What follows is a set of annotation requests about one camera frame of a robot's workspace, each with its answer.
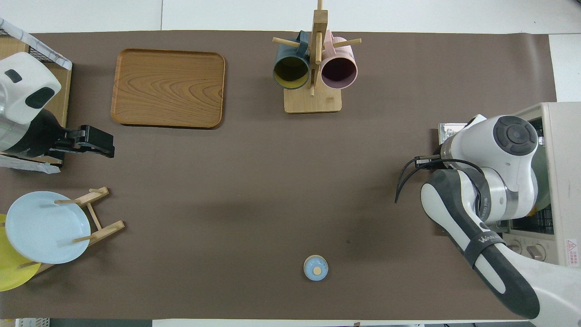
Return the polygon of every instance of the blue lid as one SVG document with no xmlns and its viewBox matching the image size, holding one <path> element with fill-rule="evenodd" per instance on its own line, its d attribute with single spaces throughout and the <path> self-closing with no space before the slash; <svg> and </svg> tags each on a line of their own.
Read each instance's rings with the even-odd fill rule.
<svg viewBox="0 0 581 327">
<path fill-rule="evenodd" d="M 318 282 L 327 276 L 329 266 L 322 256 L 311 255 L 304 261 L 303 270 L 307 278 Z"/>
</svg>

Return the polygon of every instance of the brown paper backdrop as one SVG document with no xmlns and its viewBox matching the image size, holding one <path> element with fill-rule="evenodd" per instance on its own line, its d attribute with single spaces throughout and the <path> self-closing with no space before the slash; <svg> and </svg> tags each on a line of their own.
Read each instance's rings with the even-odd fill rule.
<svg viewBox="0 0 581 327">
<path fill-rule="evenodd" d="M 393 203 L 401 166 L 432 152 L 439 122 L 555 101 L 546 35 L 336 33 L 361 37 L 338 113 L 287 115 L 273 36 L 290 32 L 40 34 L 74 63 L 69 126 L 115 137 L 116 157 L 67 155 L 63 172 L 0 169 L 0 212 L 37 190 L 80 196 L 127 228 L 17 289 L 0 317 L 516 319 L 434 233 L 427 174 Z M 125 48 L 226 58 L 215 130 L 127 127 L 109 115 Z M 302 264 L 323 255 L 327 278 Z"/>
</svg>

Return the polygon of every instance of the rectangular tray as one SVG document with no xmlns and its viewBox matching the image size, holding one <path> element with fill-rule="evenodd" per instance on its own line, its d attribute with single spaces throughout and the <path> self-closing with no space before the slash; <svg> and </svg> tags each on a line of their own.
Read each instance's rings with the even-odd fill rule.
<svg viewBox="0 0 581 327">
<path fill-rule="evenodd" d="M 124 125 L 216 127 L 224 57 L 215 52 L 125 49 L 117 57 L 111 117 Z"/>
</svg>

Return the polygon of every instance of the dark green mug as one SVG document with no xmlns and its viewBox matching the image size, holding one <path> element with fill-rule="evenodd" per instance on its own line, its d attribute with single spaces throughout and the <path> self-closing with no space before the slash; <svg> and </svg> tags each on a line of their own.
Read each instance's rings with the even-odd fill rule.
<svg viewBox="0 0 581 327">
<path fill-rule="evenodd" d="M 309 34 L 301 31 L 296 40 L 290 41 L 298 42 L 299 46 L 297 48 L 285 44 L 278 46 L 272 77 L 283 88 L 294 90 L 309 80 Z"/>
</svg>

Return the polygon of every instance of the robotic arm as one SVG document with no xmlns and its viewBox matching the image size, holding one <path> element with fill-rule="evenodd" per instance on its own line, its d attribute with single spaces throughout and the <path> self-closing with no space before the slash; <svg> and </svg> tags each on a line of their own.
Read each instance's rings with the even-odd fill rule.
<svg viewBox="0 0 581 327">
<path fill-rule="evenodd" d="M 470 266 L 512 312 L 537 326 L 581 326 L 581 271 L 523 257 L 485 222 L 520 218 L 534 206 L 530 163 L 534 128 L 516 116 L 475 117 L 442 146 L 451 169 L 422 186 L 428 216 L 441 226 Z"/>
<path fill-rule="evenodd" d="M 0 152 L 34 158 L 59 152 L 94 152 L 113 158 L 113 136 L 89 125 L 61 127 L 43 109 L 60 84 L 43 64 L 25 52 L 0 61 Z"/>
</svg>

